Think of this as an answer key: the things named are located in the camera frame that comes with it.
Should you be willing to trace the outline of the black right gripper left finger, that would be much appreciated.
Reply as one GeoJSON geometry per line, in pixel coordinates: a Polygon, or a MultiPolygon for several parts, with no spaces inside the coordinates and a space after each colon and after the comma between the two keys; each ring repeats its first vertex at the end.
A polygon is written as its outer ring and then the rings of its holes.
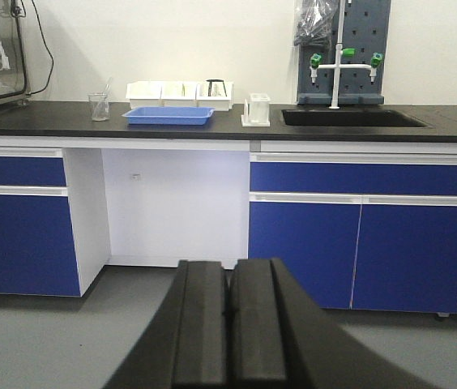
{"type": "Polygon", "coordinates": [[[225,388],[226,279],[217,262],[181,261],[164,300],[106,388],[225,388]]]}

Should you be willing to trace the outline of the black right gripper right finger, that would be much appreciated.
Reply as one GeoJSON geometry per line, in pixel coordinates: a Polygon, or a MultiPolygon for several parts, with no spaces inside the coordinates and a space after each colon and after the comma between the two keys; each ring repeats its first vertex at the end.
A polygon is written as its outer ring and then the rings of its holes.
{"type": "Polygon", "coordinates": [[[280,259],[243,259],[231,287],[234,388],[429,388],[321,310],[280,259]]]}

